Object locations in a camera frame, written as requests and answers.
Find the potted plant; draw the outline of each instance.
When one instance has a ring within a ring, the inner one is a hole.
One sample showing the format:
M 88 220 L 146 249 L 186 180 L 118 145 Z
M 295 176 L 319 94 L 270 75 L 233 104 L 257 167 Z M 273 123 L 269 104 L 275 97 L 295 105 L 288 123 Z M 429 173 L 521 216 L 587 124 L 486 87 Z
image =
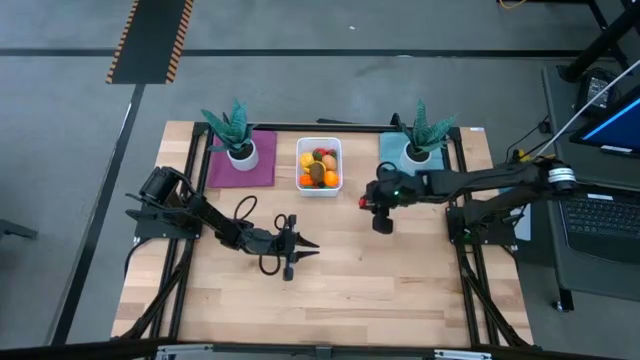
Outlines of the potted plant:
M 411 130 L 400 121 L 398 114 L 393 114 L 392 123 L 398 127 L 399 131 L 404 132 L 408 138 L 400 155 L 400 166 L 411 173 L 424 169 L 425 164 L 431 159 L 431 152 L 440 149 L 444 145 L 444 137 L 453 126 L 453 122 L 454 117 L 451 116 L 429 125 L 422 100 L 418 102 L 418 112 Z
M 258 164 L 258 149 L 251 140 L 251 131 L 255 125 L 247 125 L 247 106 L 237 100 L 233 102 L 231 119 L 222 113 L 222 120 L 210 111 L 202 109 L 202 115 L 207 119 L 214 134 L 222 145 L 211 145 L 210 151 L 226 151 L 231 165 L 239 171 L 248 171 Z

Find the computer screen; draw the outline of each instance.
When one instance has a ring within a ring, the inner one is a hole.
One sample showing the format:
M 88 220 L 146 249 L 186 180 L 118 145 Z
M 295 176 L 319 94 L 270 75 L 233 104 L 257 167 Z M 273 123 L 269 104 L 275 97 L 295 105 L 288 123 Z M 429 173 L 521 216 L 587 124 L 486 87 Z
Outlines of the computer screen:
M 630 92 L 613 111 L 581 129 L 572 140 L 594 146 L 640 151 L 640 91 Z

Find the succulent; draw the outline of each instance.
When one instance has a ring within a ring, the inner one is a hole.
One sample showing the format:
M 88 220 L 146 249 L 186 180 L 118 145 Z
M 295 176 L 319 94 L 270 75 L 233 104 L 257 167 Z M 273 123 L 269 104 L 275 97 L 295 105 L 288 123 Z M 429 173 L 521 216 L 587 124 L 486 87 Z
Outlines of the succulent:
M 433 125 L 427 122 L 427 112 L 424 102 L 418 102 L 418 112 L 413 122 L 413 129 L 409 130 L 407 125 L 400 121 L 398 114 L 393 115 L 393 121 L 398 127 L 398 131 L 404 132 L 409 138 L 411 148 L 415 154 L 433 151 L 444 145 L 444 137 L 453 126 L 455 116 L 442 119 Z
M 222 113 L 222 120 L 208 110 L 202 109 L 202 115 L 207 119 L 214 134 L 222 142 L 222 146 L 211 145 L 210 151 L 240 152 L 244 146 L 251 143 L 251 131 L 255 125 L 247 125 L 247 105 L 234 100 L 231 119 Z

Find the gray floor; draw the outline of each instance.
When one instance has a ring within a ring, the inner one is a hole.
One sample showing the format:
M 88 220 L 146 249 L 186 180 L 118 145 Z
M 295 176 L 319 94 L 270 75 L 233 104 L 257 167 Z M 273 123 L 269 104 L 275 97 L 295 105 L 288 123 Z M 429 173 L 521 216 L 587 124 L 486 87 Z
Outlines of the gray floor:
M 601 2 L 608 18 L 620 12 L 612 3 Z M 126 0 L 7 0 L 0 4 L 0 48 L 113 47 L 129 8 Z M 504 11 L 493 0 L 217 0 L 196 2 L 186 46 L 580 49 L 598 33 L 580 5 L 525 4 Z M 622 42 L 634 60 L 637 40 L 633 33 Z M 40 231 L 36 241 L 0 242 L 0 348 L 47 341 L 133 91 L 104 84 L 110 60 L 0 57 L 0 218 Z M 485 127 L 492 157 L 501 162 L 507 146 L 546 115 L 540 70 L 555 63 L 183 58 L 173 85 L 145 89 L 70 340 L 109 337 L 134 229 L 124 210 L 136 204 L 124 193 L 135 192 L 149 174 L 165 121 L 199 120 L 200 108 L 219 112 L 238 97 L 256 122 L 325 117 L 383 124 L 396 111 L 412 118 L 422 98 L 432 119 L 457 114 L 461 126 Z M 522 147 L 542 139 L 535 133 Z M 633 341 L 640 304 L 579 294 L 577 311 L 563 315 L 548 306 L 556 291 L 550 269 L 523 265 L 521 275 L 537 344 L 640 357 Z

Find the keyboard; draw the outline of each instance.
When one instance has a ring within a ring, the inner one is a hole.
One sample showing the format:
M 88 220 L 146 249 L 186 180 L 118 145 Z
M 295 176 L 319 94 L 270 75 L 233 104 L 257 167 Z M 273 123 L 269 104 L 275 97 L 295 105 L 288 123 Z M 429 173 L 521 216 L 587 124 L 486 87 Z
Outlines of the keyboard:
M 574 198 L 562 201 L 567 232 L 640 239 L 636 198 Z

